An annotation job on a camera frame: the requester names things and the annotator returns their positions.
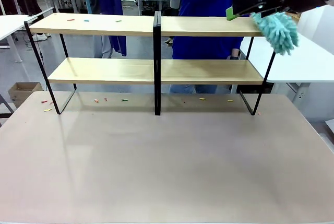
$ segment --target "concrete floor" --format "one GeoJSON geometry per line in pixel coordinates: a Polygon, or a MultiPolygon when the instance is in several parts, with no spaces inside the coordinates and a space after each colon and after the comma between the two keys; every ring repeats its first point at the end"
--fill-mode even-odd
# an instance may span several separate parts
{"type": "MultiPolygon", "coordinates": [[[[137,6],[123,9],[124,15],[138,15],[137,6]]],[[[7,102],[11,102],[8,90],[16,82],[38,81],[45,90],[45,81],[39,69],[35,54],[32,48],[26,46],[28,35],[24,32],[17,32],[18,41],[16,47],[23,60],[22,63],[15,63],[10,50],[0,49],[0,94],[7,102]]],[[[70,57],[92,57],[93,44],[92,36],[64,35],[68,54],[70,57]]],[[[172,58],[172,48],[168,47],[161,39],[162,58],[172,58]]],[[[113,58],[134,58],[153,59],[153,39],[151,37],[126,37],[127,56],[122,57],[118,53],[113,53],[113,58]]],[[[45,70],[47,75],[58,67],[64,60],[65,54],[58,34],[53,34],[47,41],[39,42],[39,47],[43,54],[45,70]]],[[[52,84],[55,91],[71,91],[72,85],[52,84]]],[[[153,93],[153,86],[150,85],[78,85],[79,91],[99,91],[99,92],[131,92],[131,93],[153,93]]],[[[169,85],[161,87],[163,93],[169,92],[169,85]]],[[[218,93],[227,93],[226,86],[221,86],[218,93]]]]}

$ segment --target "blue jacket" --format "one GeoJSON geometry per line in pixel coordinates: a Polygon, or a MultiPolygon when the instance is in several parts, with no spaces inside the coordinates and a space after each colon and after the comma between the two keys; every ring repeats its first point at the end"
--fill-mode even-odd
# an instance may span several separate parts
{"type": "MultiPolygon", "coordinates": [[[[99,0],[100,13],[108,15],[123,15],[121,0],[99,0]]],[[[109,36],[110,45],[116,52],[126,56],[125,36],[109,36]]]]}
{"type": "MultiPolygon", "coordinates": [[[[226,17],[232,0],[181,0],[179,16],[226,17]]],[[[239,49],[240,37],[175,37],[173,58],[182,60],[224,60],[239,49]]]]}

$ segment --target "shelf board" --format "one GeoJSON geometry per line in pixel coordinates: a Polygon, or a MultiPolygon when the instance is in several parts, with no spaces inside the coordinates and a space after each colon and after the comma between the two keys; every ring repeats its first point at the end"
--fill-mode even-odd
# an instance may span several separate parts
{"type": "Polygon", "coordinates": [[[65,58],[49,76],[52,83],[153,84],[153,61],[65,58]]]}
{"type": "Polygon", "coordinates": [[[224,17],[161,17],[162,36],[255,37],[263,36],[252,18],[227,21],[224,17]]]}
{"type": "Polygon", "coordinates": [[[263,78],[245,60],[162,60],[162,84],[259,85],[263,78]]]}
{"type": "Polygon", "coordinates": [[[30,30],[33,33],[151,37],[153,20],[150,16],[54,13],[31,25],[30,30]]]}
{"type": "MultiPolygon", "coordinates": [[[[153,60],[66,58],[52,83],[153,85],[153,60]]],[[[162,84],[258,85],[263,78],[249,61],[162,60],[162,84]]]]}

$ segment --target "brown box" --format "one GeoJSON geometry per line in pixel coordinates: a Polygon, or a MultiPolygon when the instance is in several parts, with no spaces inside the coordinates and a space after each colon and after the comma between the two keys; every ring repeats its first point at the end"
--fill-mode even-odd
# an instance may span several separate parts
{"type": "Polygon", "coordinates": [[[16,108],[36,91],[44,91],[39,82],[17,82],[9,90],[9,96],[16,108]]]}

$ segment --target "two-tier shelf unit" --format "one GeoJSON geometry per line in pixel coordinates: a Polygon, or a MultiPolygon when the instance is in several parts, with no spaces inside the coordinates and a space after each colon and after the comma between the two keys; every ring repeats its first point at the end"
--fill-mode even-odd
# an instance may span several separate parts
{"type": "Polygon", "coordinates": [[[50,92],[56,112],[61,114],[77,89],[76,84],[154,85],[155,114],[160,115],[161,84],[262,85],[254,109],[239,91],[250,113],[256,113],[264,85],[274,60],[273,53],[265,77],[248,60],[161,60],[161,36],[244,37],[262,36],[251,18],[227,21],[221,17],[154,17],[53,13],[28,25],[26,30],[50,92]],[[59,33],[65,52],[64,61],[48,77],[32,33],[59,33]],[[69,57],[63,34],[153,37],[153,59],[100,59],[69,57]],[[50,83],[73,84],[74,90],[59,107],[50,83]]]}

